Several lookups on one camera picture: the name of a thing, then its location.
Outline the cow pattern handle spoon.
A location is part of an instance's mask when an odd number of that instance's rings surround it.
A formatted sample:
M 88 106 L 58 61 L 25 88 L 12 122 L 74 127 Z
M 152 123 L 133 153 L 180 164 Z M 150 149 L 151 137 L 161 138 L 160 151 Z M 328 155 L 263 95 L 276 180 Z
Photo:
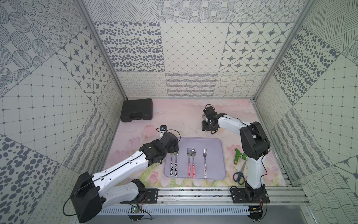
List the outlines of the cow pattern handle spoon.
M 178 163 L 177 163 L 177 156 L 178 155 L 179 155 L 179 152 L 174 152 L 174 156 L 175 156 L 174 177 L 178 177 Z

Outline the pink strawberry handle fork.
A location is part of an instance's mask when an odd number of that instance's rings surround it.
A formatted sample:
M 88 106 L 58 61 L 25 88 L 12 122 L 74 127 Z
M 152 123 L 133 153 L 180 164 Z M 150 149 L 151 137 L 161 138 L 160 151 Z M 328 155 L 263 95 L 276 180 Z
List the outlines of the pink strawberry handle fork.
M 191 178 L 192 172 L 191 172 L 191 149 L 187 148 L 187 156 L 188 156 L 188 178 Z

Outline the cow pattern handle fork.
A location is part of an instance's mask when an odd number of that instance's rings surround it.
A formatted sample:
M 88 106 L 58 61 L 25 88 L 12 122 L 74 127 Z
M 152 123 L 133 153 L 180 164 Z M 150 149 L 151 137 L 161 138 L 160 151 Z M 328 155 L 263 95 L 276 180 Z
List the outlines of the cow pattern handle fork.
M 170 176 L 174 175 L 174 166 L 173 166 L 172 157 L 173 157 L 173 153 L 170 153 Z

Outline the pink strawberry handle spoon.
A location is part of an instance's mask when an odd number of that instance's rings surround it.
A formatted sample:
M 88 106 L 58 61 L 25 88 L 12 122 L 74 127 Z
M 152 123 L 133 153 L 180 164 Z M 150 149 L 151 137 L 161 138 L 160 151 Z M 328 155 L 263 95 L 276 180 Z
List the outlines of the pink strawberry handle spoon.
M 191 149 L 191 157 L 192 157 L 192 178 L 195 178 L 195 158 L 196 151 L 194 148 Z

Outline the white hello kitty fork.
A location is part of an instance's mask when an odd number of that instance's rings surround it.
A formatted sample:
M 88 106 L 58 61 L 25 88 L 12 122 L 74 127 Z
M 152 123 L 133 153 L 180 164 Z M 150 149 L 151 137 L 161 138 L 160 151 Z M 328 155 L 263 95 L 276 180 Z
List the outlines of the white hello kitty fork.
M 204 148 L 203 149 L 203 157 L 204 157 L 204 178 L 207 179 L 207 161 L 206 161 L 206 157 L 207 157 L 207 149 Z

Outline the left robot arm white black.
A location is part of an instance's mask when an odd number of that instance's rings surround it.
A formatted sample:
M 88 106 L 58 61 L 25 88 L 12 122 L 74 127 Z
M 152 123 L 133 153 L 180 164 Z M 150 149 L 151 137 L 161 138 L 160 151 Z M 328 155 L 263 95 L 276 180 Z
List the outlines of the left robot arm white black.
M 153 164 L 161 164 L 168 153 L 179 151 L 180 140 L 180 136 L 168 130 L 159 139 L 142 145 L 133 155 L 118 164 L 92 175 L 89 172 L 81 174 L 69 197 L 78 222 L 83 224 L 90 221 L 102 208 L 113 204 L 144 201 L 146 188 L 139 179 L 126 185 L 117 184 Z

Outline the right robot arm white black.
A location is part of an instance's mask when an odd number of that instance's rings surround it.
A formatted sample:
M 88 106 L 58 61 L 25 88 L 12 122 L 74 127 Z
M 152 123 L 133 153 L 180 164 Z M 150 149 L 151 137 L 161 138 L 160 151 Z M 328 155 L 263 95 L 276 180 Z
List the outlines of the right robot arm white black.
M 245 183 L 245 197 L 248 201 L 265 196 L 263 177 L 267 174 L 264 159 L 270 150 L 270 142 L 259 122 L 244 123 L 239 118 L 230 117 L 225 113 L 217 113 L 208 104 L 203 113 L 202 130 L 216 133 L 219 128 L 227 129 L 241 138 L 241 148 L 248 159 L 249 173 Z

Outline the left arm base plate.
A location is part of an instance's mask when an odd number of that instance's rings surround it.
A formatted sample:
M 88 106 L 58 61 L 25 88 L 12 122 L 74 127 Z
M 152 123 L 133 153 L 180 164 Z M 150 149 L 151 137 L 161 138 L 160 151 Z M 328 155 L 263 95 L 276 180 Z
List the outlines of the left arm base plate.
M 145 191 L 140 190 L 133 200 L 125 200 L 121 204 L 144 204 L 144 203 L 157 203 L 159 189 L 151 188 Z

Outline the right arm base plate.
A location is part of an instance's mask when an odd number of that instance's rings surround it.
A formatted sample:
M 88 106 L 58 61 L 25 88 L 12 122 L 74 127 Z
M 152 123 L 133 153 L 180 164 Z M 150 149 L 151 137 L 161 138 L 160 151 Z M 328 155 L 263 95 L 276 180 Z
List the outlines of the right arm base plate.
M 229 189 L 229 191 L 233 203 L 270 203 L 269 195 L 264 187 L 251 190 L 249 188 L 238 188 L 236 186 L 233 186 Z

